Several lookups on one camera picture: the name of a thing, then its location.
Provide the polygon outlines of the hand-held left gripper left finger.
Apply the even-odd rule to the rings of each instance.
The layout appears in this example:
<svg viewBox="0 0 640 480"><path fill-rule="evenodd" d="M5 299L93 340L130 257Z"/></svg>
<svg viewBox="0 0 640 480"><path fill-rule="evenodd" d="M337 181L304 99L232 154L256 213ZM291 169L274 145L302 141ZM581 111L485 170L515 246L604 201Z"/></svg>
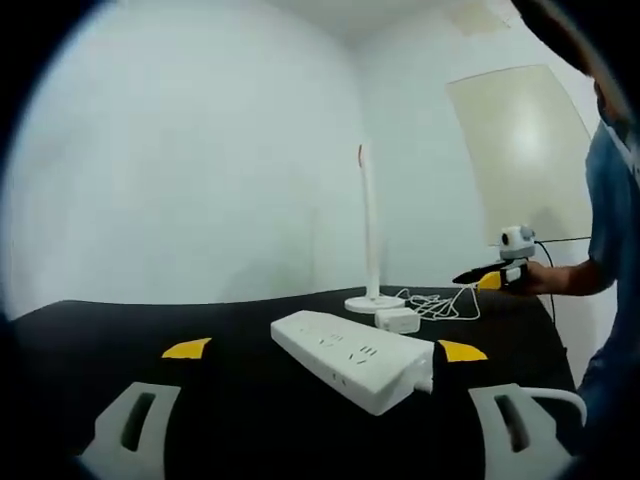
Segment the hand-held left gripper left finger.
<svg viewBox="0 0 640 480"><path fill-rule="evenodd" d="M182 341L137 365L97 415L79 460L96 479L184 479L203 456L210 337Z"/></svg>

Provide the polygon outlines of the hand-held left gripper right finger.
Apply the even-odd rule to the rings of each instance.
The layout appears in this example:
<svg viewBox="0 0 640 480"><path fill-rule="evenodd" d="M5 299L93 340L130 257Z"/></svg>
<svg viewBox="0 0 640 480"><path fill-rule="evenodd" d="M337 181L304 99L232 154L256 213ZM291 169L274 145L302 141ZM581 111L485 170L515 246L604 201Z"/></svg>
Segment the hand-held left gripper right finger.
<svg viewBox="0 0 640 480"><path fill-rule="evenodd" d="M486 354L445 340L435 343L432 398L436 479L554 479L572 455L540 402L572 408L583 425L578 395L499 382Z"/></svg>

